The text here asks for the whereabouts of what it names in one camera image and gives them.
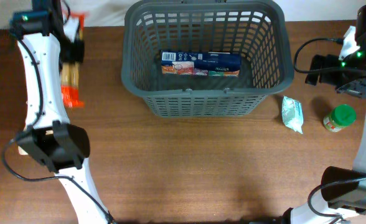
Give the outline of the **orange spaghetti packet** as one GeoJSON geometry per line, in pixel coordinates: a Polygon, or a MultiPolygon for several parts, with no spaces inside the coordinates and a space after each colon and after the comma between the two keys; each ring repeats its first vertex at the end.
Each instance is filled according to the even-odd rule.
{"type": "MultiPolygon", "coordinates": [[[[67,10],[63,10],[63,14],[68,14],[67,10]]],[[[83,40],[83,27],[82,24],[85,21],[85,13],[78,14],[72,12],[73,17],[78,17],[80,20],[79,36],[83,40]]],[[[79,99],[79,67],[80,63],[67,63],[62,64],[62,71],[60,73],[61,78],[61,93],[64,106],[67,108],[83,108],[85,103],[79,99]]]]}

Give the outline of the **blue tissue box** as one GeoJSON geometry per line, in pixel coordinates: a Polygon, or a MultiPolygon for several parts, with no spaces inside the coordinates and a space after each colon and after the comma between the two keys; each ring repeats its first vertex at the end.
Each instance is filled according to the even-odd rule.
{"type": "Polygon", "coordinates": [[[161,52],[161,70],[168,75],[237,77],[242,58],[227,52],[161,52]]]}

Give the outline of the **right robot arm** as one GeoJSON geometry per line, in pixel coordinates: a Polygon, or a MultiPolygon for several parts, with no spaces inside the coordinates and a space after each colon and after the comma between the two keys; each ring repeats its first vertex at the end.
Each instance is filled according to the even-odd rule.
{"type": "MultiPolygon", "coordinates": [[[[328,83],[338,93],[366,97],[366,5],[357,12],[356,25],[336,42],[342,44],[340,54],[315,55],[305,71],[306,83],[328,83]]],[[[366,114],[352,168],[328,167],[306,203],[285,211],[277,222],[348,223],[358,215],[366,215],[366,114]]]]}

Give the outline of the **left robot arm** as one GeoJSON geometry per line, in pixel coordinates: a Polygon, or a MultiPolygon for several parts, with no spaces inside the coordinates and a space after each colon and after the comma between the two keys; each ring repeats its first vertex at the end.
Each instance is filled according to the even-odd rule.
{"type": "Polygon", "coordinates": [[[5,168],[27,182],[58,180],[64,187],[79,223],[115,223],[101,201],[90,166],[87,132],[72,125],[63,103],[60,73],[64,62],[82,62],[84,42],[68,34],[72,13],[65,1],[32,1],[28,11],[17,11],[10,32],[17,41],[26,79],[27,114],[24,129],[9,141],[51,173],[29,178],[18,174],[1,153],[5,168]]]}

